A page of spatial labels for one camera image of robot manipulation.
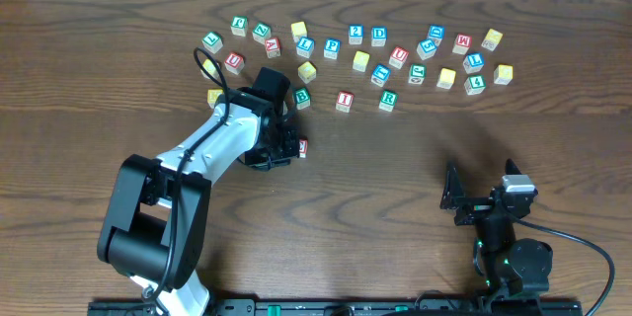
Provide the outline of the red E block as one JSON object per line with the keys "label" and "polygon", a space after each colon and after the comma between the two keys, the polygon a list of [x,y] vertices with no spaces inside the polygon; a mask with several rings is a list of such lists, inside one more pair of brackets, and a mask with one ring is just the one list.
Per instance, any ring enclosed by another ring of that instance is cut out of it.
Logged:
{"label": "red E block", "polygon": [[308,149],[308,140],[307,139],[300,139],[299,140],[299,157],[300,158],[305,158],[306,157],[307,149]]}

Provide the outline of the green R block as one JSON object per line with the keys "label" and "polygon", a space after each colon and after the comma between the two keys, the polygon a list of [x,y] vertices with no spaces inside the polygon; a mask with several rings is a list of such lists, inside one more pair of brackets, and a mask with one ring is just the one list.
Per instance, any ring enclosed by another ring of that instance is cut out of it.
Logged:
{"label": "green R block", "polygon": [[385,112],[392,112],[398,101],[398,94],[389,90],[384,90],[379,100],[378,108]]}

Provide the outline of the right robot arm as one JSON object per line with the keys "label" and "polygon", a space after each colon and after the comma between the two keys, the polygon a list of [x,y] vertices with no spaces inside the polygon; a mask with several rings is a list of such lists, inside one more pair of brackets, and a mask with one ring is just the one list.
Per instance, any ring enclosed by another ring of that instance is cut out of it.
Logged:
{"label": "right robot arm", "polygon": [[538,240],[518,239],[514,233],[514,225],[530,214],[537,195],[530,178],[511,159],[486,197],[468,197],[456,166],[446,166],[439,207],[455,212],[455,225],[476,230],[473,264],[488,284],[489,290],[479,297],[479,307],[486,311],[499,311],[502,303],[536,302],[549,289],[552,248]]}

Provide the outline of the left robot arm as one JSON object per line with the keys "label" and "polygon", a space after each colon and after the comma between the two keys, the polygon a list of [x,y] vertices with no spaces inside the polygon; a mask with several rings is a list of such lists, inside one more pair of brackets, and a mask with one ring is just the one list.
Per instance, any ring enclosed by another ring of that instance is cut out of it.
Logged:
{"label": "left robot arm", "polygon": [[101,261],[141,286],[138,301],[92,304],[91,315],[202,315],[210,290],[196,272],[214,183],[239,158],[267,171],[298,154],[286,89],[222,93],[210,118],[153,159],[120,166],[99,237]]}

